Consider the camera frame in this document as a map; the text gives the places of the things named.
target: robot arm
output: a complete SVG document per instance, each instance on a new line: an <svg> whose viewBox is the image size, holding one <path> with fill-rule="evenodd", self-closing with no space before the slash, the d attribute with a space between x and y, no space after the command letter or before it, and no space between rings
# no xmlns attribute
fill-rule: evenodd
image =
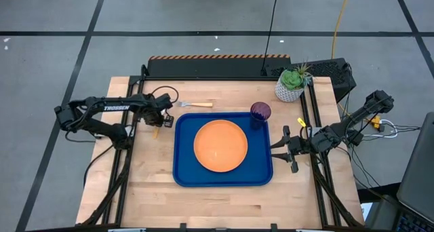
<svg viewBox="0 0 434 232"><path fill-rule="evenodd" d="M163 94L158 98L152 94L136 94L128 98L88 97L85 100L74 100L65 106L55 107L54 112L62 130L86 130L91 134L101 134L109 137L116 149L126 149L130 142L125 126L120 123L103 123L92 119L92 116L107 111L131 111L139 118L143 118L147 125L161 127L164 124L170 128L174 118L164 118L161 111L171 107L169 94Z"/></svg>
<svg viewBox="0 0 434 232"><path fill-rule="evenodd" d="M327 125L315 133L311 138L301 136L290 137L288 126L283 127L282 139L270 148L287 146L287 153L272 154L273 157L291 162L292 172L298 171L295 155L307 153L324 153L336 148L342 141L346 142L348 129L363 121L370 114L388 113L393 108L393 99L382 90L376 90L366 97L365 104L353 114L345 117L339 123Z"/></svg>

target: succulent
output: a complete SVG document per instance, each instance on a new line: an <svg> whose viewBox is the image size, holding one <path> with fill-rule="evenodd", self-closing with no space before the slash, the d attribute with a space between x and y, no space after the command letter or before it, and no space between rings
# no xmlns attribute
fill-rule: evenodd
<svg viewBox="0 0 434 232"><path fill-rule="evenodd" d="M282 72L281 82L288 90L298 90L304 88L310 80L312 75L307 72L311 66L307 63L302 63L296 67Z"/></svg>

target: yellow cable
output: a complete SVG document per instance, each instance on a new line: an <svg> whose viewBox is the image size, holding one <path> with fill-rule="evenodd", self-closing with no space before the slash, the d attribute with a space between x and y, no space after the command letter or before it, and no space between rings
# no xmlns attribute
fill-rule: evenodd
<svg viewBox="0 0 434 232"><path fill-rule="evenodd" d="M336 28L334 28L333 42L332 42L332 59L334 58L334 41L336 40L336 34L338 32L339 25L340 25L340 19L342 18L342 14L344 13L345 6L347 6L347 1L348 0L344 0L344 3L342 4L342 8L340 9L340 13L338 17L338 22L336 23Z"/></svg>

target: wooden table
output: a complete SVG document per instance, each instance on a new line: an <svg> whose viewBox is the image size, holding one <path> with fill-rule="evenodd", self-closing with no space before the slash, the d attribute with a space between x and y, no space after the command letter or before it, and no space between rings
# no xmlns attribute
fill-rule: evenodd
<svg viewBox="0 0 434 232"><path fill-rule="evenodd" d="M107 96L125 96L127 83L128 77L113 77ZM274 81L145 81L144 92L152 92L160 85L175 87L182 101L214 103L212 109L176 105L169 110L175 120L192 112L249 111L254 102L263 101L272 110L269 119L272 143L280 140L283 125L289 125L292 135L299 133L300 100L292 103L278 100ZM161 89L155 94L165 92L175 97L169 89ZM322 124L340 121L330 79L316 78L315 92ZM306 96L313 121L309 94ZM104 113L102 121L119 123L121 113ZM153 132L154 127L143 122L138 124L122 227L178 228L180 223L187 223L188 228L268 229L271 223L277 223L280 229L321 228L308 155L296 156L300 170L295 174L291 173L288 163L273 158L273 178L261 187L184 188L177 185L172 176L175 127L161 128L157 139L153 139ZM98 140L92 158L110 144L108 138ZM284 151L284 148L273 149L273 153ZM114 151L111 151L90 169L77 222L87 219L106 194L113 157ZM347 154L332 150L329 160L337 196L356 220L363 223ZM330 201L326 194L324 197L328 222L332 224ZM117 197L113 203L112 222Z"/></svg>

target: potted plant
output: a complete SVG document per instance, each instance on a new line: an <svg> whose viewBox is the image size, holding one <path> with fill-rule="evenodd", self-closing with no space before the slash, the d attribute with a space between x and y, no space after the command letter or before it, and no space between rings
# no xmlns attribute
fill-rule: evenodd
<svg viewBox="0 0 434 232"><path fill-rule="evenodd" d="M297 100L303 93L304 87L312 80L312 75L307 72L310 67L303 62L292 69L283 70L275 88L278 99L284 102Z"/></svg>

